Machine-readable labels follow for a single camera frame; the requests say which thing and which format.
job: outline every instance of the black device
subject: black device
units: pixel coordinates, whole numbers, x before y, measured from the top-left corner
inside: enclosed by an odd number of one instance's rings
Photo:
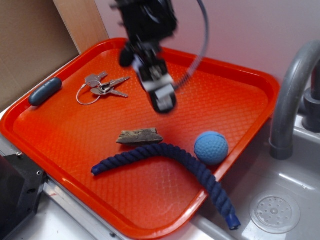
[[[122,67],[133,66],[153,109],[166,114],[177,99],[174,80],[160,57],[160,41],[174,34],[177,19],[170,0],[115,0],[129,38],[120,55]]]
[[[0,240],[36,215],[46,174],[26,155],[0,155]]]

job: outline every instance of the gray plastic object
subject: gray plastic object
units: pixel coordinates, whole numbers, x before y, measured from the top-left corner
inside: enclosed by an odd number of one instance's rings
[[[58,92],[62,87],[60,78],[54,77],[45,84],[38,87],[30,96],[29,103],[32,106],[39,106],[49,99],[53,94]]]
[[[311,75],[311,96],[320,100],[319,61],[320,40],[308,42],[298,51],[285,74],[273,115],[269,139],[270,154],[275,159],[285,160],[293,154],[293,129],[300,101]]]
[[[280,191],[261,192],[250,204],[252,221],[270,234],[290,232],[298,225],[300,216],[300,208],[295,199]]]
[[[303,127],[313,133],[320,133],[320,99],[313,97],[312,87],[304,92],[303,103],[307,113],[302,120]]]

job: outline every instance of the key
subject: key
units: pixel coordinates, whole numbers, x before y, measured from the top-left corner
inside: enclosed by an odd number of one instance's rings
[[[122,97],[126,98],[126,97],[128,97],[128,95],[125,94],[125,93],[116,91],[115,90],[115,86],[118,85],[118,84],[121,84],[121,83],[123,83],[123,82],[125,82],[125,81],[127,81],[129,79],[130,79],[130,76],[122,77],[122,78],[119,78],[117,80],[111,80],[110,82],[101,84],[96,88],[92,88],[91,92],[93,94],[99,95],[99,96],[104,96],[104,95],[107,95],[107,94],[114,94],[114,95],[118,95],[118,96],[122,96]]]
[[[106,76],[108,76],[108,74],[105,71],[103,71],[99,75],[91,74],[84,79],[85,84],[91,88],[95,88],[101,85],[101,79],[105,78]]]

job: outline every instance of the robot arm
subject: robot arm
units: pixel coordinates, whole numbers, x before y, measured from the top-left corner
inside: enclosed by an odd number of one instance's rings
[[[168,73],[160,41],[173,35],[177,19],[170,0],[115,0],[129,38],[120,55],[120,65],[132,65],[153,109],[166,114],[177,100],[174,80]]]

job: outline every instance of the sink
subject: sink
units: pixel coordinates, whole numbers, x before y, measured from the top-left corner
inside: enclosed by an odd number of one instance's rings
[[[293,156],[273,159],[268,121],[221,181],[241,227],[230,231],[207,200],[199,214],[239,240],[320,237],[320,135],[295,127]]]

